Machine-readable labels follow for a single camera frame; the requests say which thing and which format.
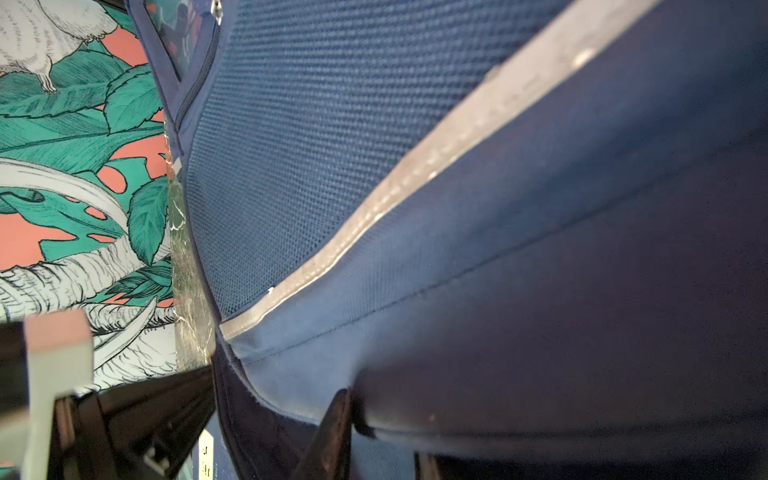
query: tropical leaf pattern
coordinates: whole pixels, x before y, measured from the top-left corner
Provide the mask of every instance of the tropical leaf pattern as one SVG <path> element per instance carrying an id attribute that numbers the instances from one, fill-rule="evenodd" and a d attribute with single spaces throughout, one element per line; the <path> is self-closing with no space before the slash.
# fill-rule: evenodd
<path id="1" fill-rule="evenodd" d="M 147 314 L 155 315 L 135 339 L 122 340 L 127 346 L 94 371 L 94 385 L 89 388 L 176 369 L 174 326 L 168 324 L 173 319 L 168 305 L 174 293 L 166 239 L 167 181 L 158 177 L 160 152 L 155 148 L 145 154 L 136 147 L 131 152 L 140 155 L 115 158 L 122 148 L 164 133 L 163 123 L 152 120 L 161 101 L 148 65 L 136 65 L 139 62 L 111 52 L 119 38 L 143 54 L 130 18 L 104 9 L 121 28 L 103 40 L 72 44 L 69 55 L 54 60 L 49 76 L 55 91 L 44 90 L 44 82 L 33 74 L 0 74 L 0 158 L 11 159 L 6 165 L 36 165 L 36 171 L 49 172 L 46 181 L 31 183 L 19 177 L 21 171 L 12 172 L 13 181 L 0 177 L 0 222 L 19 218 L 14 224 L 21 221 L 59 232 L 56 240 L 39 240 L 41 262 L 2 267 L 7 270 L 0 271 L 0 312 L 4 312 L 0 321 L 84 306 L 98 333 L 94 346 L 114 342 L 119 349 L 122 343 L 114 338 L 136 313 L 143 311 L 145 320 Z M 0 2 L 0 28 L 8 27 L 6 21 Z M 45 182 L 55 184 L 57 175 L 61 183 L 47 187 Z M 80 201 L 77 192 L 69 194 L 67 178 L 70 184 L 79 182 L 101 192 L 90 198 L 109 200 L 118 217 L 127 219 L 127 232 L 125 223 L 121 226 L 104 213 L 105 207 Z M 0 223 L 0 230 L 5 224 L 10 223 Z M 104 317 L 110 313 L 114 321 Z"/>

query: reflective strip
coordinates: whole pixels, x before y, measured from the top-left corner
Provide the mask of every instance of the reflective strip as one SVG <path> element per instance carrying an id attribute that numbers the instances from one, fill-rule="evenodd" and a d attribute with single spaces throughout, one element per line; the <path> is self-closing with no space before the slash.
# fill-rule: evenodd
<path id="1" fill-rule="evenodd" d="M 661 0 L 576 0 L 486 79 L 401 161 L 314 257 L 254 306 L 222 323 L 224 339 L 258 325 L 328 273 L 380 218 L 603 51 Z"/>

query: blue mesh fabric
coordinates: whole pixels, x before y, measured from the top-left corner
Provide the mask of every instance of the blue mesh fabric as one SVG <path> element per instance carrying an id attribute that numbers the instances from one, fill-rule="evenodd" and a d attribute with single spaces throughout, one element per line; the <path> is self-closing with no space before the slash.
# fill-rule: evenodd
<path id="1" fill-rule="evenodd" d="M 310 258 L 567 3 L 243 1 L 227 12 L 235 25 L 186 166 L 192 231 L 223 319 Z"/>

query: mural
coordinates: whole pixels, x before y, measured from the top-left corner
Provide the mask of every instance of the mural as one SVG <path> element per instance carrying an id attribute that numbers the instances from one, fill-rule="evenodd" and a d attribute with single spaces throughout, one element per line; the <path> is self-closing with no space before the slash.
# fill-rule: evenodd
<path id="1" fill-rule="evenodd" d="M 0 322 L 82 308 L 94 385 L 176 369 L 163 113 L 127 15 L 0 2 Z"/>

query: zipper pull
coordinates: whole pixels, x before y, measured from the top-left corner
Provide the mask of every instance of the zipper pull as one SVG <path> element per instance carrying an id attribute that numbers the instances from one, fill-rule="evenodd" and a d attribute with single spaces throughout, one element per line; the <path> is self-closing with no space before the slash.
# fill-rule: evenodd
<path id="1" fill-rule="evenodd" d="M 221 19 L 224 17 L 224 10 L 221 0 L 212 0 L 210 3 L 210 14 L 216 19 L 217 25 L 221 25 Z"/>

